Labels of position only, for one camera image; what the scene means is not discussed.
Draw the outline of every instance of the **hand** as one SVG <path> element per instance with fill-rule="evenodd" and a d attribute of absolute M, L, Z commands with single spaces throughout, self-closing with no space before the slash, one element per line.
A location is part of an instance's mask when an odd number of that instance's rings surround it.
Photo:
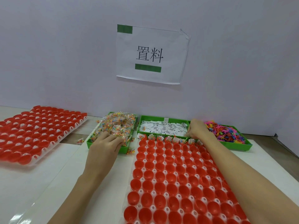
<path fill-rule="evenodd" d="M 83 175 L 96 187 L 111 170 L 123 142 L 123 138 L 102 132 L 90 146 Z"/>
<path fill-rule="evenodd" d="M 208 130 L 206 124 L 204 124 L 201 120 L 198 119 L 191 120 L 189 129 L 185 134 L 185 137 L 199 139 L 201 141 L 211 136 L 215 138 L 214 134 Z"/>

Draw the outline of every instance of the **white paper slip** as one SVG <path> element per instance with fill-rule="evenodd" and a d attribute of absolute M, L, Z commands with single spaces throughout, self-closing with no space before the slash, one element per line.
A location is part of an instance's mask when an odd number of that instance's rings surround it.
<path fill-rule="evenodd" d="M 169 31 L 118 25 L 118 77 L 165 84 L 180 84 L 190 37 Z"/>

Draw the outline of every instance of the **person's left arm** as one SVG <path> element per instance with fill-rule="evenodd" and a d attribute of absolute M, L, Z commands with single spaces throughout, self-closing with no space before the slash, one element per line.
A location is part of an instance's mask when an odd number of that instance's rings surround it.
<path fill-rule="evenodd" d="M 90 146 L 83 174 L 48 224 L 80 223 L 85 209 L 112 168 L 123 139 L 103 132 Z"/>

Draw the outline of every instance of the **forearm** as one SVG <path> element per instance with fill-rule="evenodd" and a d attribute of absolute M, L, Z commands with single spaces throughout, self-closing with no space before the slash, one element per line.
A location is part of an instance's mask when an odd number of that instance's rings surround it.
<path fill-rule="evenodd" d="M 209 133 L 202 142 L 252 224 L 297 223 L 299 207 Z"/>
<path fill-rule="evenodd" d="M 80 223 L 85 209 L 102 180 L 93 180 L 84 174 L 81 175 L 73 190 L 64 203 L 50 219 L 48 224 L 76 224 Z"/>

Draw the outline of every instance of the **chinese character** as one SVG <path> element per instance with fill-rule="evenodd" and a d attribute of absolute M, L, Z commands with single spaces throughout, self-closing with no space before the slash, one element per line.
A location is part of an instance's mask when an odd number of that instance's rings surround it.
<path fill-rule="evenodd" d="M 148 47 L 138 46 L 139 51 L 139 58 L 136 58 L 137 60 L 145 60 L 147 61 L 147 53 L 149 52 Z"/>
<path fill-rule="evenodd" d="M 159 63 L 161 63 L 161 58 L 163 58 L 163 56 L 162 56 L 162 49 L 161 49 L 161 51 L 159 51 L 159 50 L 157 50 L 156 48 L 154 48 L 154 50 L 152 49 L 152 61 L 154 62 L 154 59 L 157 59 L 157 58 L 159 58 L 160 60 L 159 60 Z"/>

